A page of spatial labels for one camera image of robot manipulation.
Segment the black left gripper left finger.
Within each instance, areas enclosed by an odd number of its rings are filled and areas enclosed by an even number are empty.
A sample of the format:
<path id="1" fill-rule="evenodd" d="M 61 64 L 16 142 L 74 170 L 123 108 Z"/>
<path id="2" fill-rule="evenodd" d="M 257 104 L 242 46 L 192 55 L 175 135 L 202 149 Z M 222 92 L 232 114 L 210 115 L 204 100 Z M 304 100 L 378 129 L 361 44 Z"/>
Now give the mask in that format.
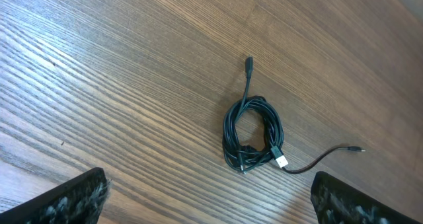
<path id="1" fill-rule="evenodd" d="M 110 181 L 96 167 L 1 214 L 2 223 L 96 224 Z"/>

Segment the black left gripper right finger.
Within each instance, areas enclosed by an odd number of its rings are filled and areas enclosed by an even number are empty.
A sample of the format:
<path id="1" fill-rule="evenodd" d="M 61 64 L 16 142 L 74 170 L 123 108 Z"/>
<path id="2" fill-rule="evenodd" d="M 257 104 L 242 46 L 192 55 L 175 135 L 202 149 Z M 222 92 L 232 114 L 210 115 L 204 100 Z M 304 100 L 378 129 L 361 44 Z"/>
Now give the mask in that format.
<path id="1" fill-rule="evenodd" d="M 319 223 L 395 224 L 417 222 L 323 171 L 317 172 L 313 180 L 311 203 Z"/>

